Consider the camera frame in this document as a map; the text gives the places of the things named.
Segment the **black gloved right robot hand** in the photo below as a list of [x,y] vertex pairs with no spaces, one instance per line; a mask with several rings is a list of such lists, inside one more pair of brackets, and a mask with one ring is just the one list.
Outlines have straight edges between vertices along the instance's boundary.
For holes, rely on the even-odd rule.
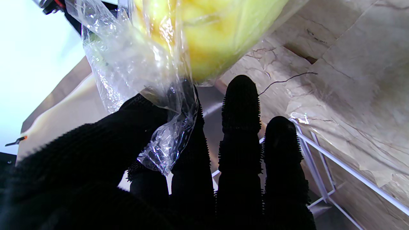
[[[117,17],[117,9],[118,5],[117,4],[112,4],[106,1],[102,1],[102,3],[107,7],[107,9],[115,16]],[[74,17],[72,17],[69,13],[67,13],[67,10],[64,9],[64,16],[68,20],[68,22],[73,26],[73,28],[76,30],[76,32],[79,34],[79,36],[82,36],[82,24],[77,21]]]

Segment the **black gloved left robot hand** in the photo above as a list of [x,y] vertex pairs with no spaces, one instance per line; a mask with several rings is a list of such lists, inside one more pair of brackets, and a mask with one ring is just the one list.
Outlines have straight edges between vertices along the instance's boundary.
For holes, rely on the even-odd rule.
[[165,176],[137,161],[166,112],[142,95],[21,160],[6,181],[2,230],[315,230],[295,125],[282,116],[258,133],[260,103],[246,75],[222,106],[219,189],[198,118]]

